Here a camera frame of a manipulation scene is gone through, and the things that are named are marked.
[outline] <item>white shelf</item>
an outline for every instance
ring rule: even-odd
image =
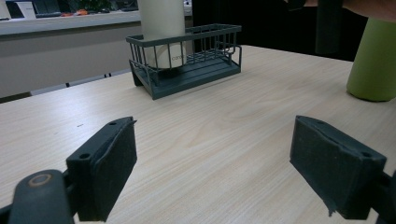
[[[185,16],[191,16],[192,8],[184,7],[184,14]],[[37,20],[12,19],[10,21],[0,21],[0,35],[27,34],[33,32],[55,31],[134,21],[140,21],[139,11],[116,11],[108,14],[57,17]]]

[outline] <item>wire basket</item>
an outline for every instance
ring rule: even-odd
[[[186,29],[183,36],[144,40],[142,35],[126,37],[129,60],[136,86],[144,86],[153,100],[241,72],[242,48],[236,45],[241,26],[210,24]],[[192,53],[186,53],[186,46]],[[165,48],[165,61],[159,49]]]

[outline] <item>green cylindrical container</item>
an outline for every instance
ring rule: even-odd
[[[396,23],[369,18],[346,89],[373,102],[396,97]]]

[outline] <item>light wood tabletop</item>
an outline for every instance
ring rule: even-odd
[[[243,46],[242,72],[153,101],[130,73],[0,105],[0,207],[29,174],[133,116],[137,163],[107,223],[375,223],[328,209],[290,164],[296,115],[328,122],[396,170],[396,101],[346,92],[352,63]]]

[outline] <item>screw hole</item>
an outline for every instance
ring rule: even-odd
[[[363,155],[364,157],[368,157],[368,158],[372,157],[372,155],[368,152],[362,152],[361,155]]]
[[[82,154],[82,155],[79,156],[79,158],[82,159],[82,160],[87,159],[87,158],[89,158],[89,157],[90,157],[90,154],[89,154],[89,153],[84,153],[84,154]]]

